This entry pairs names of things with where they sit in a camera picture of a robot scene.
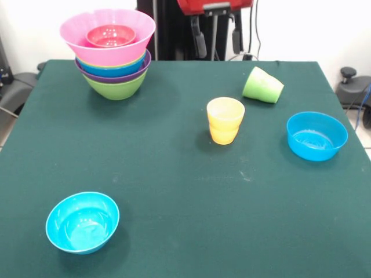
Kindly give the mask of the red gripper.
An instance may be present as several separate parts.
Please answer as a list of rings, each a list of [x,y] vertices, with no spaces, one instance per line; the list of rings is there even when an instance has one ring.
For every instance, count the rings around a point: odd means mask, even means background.
[[[227,14],[250,8],[253,0],[178,0],[180,9],[190,17],[191,31],[194,39],[195,50],[199,58],[207,55],[205,37],[199,25],[199,14],[208,16],[214,14]],[[243,32],[241,13],[233,13],[235,28],[232,32],[232,48],[235,54],[243,51]]]

